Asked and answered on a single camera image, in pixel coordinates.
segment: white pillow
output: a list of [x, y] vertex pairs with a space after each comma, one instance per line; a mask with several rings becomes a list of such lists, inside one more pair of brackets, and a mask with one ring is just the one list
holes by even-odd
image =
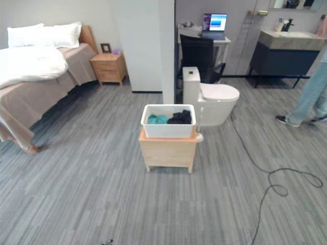
[[54, 47], [78, 47], [82, 23], [76, 22], [62, 26], [43, 27], [39, 30], [38, 45]]
[[22, 47], [36, 45], [38, 30], [44, 27], [43, 23], [29, 27], [8, 27], [8, 47]]

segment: white plastic basket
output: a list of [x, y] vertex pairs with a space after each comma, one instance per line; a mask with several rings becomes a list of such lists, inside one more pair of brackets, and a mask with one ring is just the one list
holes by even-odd
[[[148, 124], [151, 114], [173, 117], [174, 113], [188, 110], [191, 112], [192, 124]], [[192, 105], [146, 105], [141, 118], [148, 138], [191, 138], [193, 126], [196, 124], [195, 110]]]

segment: sneaker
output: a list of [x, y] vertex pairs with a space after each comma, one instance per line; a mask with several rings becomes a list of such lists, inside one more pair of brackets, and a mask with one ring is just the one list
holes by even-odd
[[277, 122], [281, 124], [287, 124], [295, 128], [299, 127], [299, 125], [294, 125], [294, 124], [290, 124], [289, 122], [286, 122], [286, 118], [284, 116], [276, 116], [275, 119]]
[[323, 117], [314, 117], [311, 122], [312, 123], [317, 123], [319, 121], [327, 121], [327, 116], [323, 116]]

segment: toilet tank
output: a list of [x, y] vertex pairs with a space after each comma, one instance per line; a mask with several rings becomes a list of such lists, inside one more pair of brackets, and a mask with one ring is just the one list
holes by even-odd
[[195, 105], [198, 102], [200, 81], [197, 67], [183, 67], [183, 104]]

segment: bathroom vanity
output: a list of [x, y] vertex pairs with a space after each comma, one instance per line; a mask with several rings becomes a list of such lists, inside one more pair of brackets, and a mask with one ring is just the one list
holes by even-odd
[[259, 76], [305, 76], [325, 39], [311, 33], [261, 31], [250, 63]]

